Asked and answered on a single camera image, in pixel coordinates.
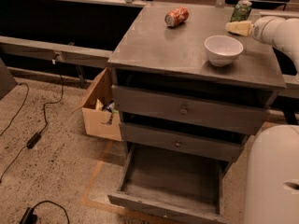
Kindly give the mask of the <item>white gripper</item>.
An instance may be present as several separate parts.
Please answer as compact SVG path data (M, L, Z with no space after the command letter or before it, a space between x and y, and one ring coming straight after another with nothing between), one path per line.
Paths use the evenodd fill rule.
M264 44L272 45L275 37L275 31L282 23L282 19L276 16L265 16L258 19L252 25L251 21L232 21L227 22L225 29L227 32L249 36L252 30L252 37Z

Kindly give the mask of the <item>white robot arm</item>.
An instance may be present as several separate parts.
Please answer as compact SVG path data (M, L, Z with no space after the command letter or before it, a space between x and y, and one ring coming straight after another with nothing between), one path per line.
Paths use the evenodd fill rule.
M299 72L299 19L264 16L252 37L288 56ZM261 132L248 159L243 224L299 224L299 127Z

